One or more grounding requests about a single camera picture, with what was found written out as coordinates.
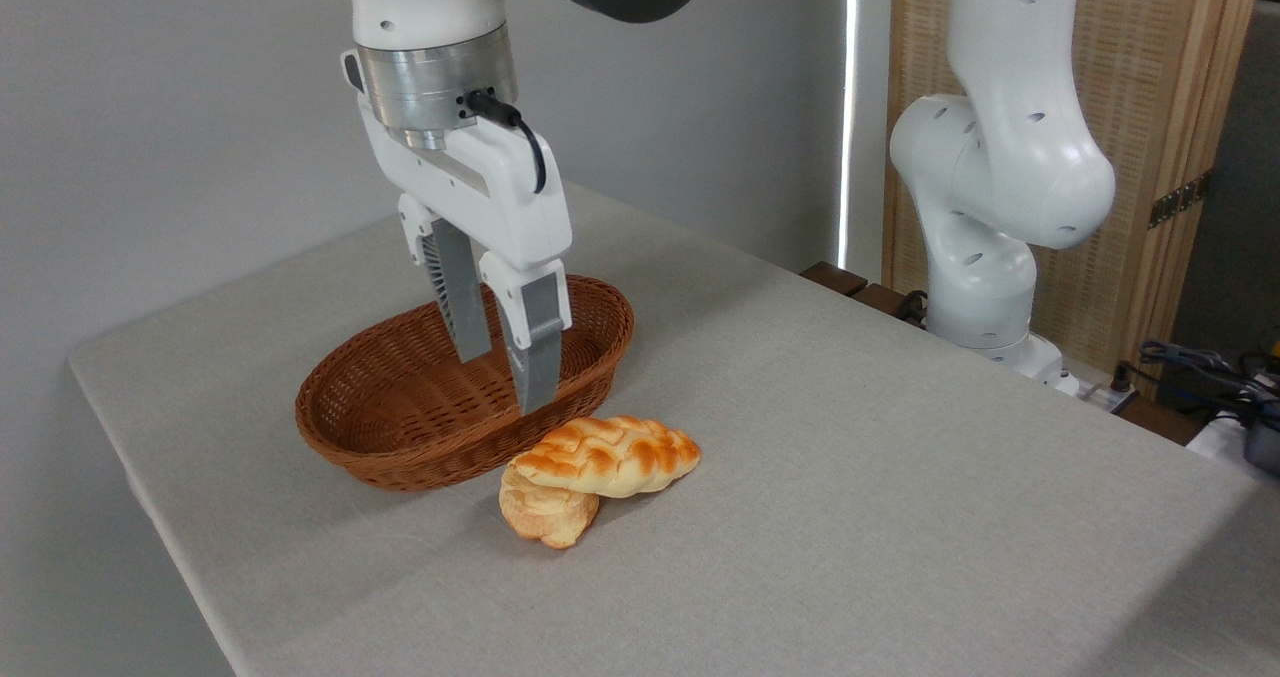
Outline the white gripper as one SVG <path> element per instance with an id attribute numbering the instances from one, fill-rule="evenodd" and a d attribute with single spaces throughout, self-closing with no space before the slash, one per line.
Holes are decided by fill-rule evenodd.
<path id="1" fill-rule="evenodd" d="M 480 276 L 500 308 L 521 413 L 550 404 L 561 380 L 562 331 L 573 325 L 558 259 L 572 232 L 547 139 L 538 141 L 545 184 L 535 191 L 532 148 L 516 127 L 477 118 L 445 134 L 440 150 L 407 147 L 374 115 L 371 81 L 360 84 L 355 97 L 372 154 L 387 179 L 406 193 L 398 211 L 410 257 L 428 273 L 457 357 L 466 363 L 492 349 L 474 239 L 489 250 L 479 261 Z"/>

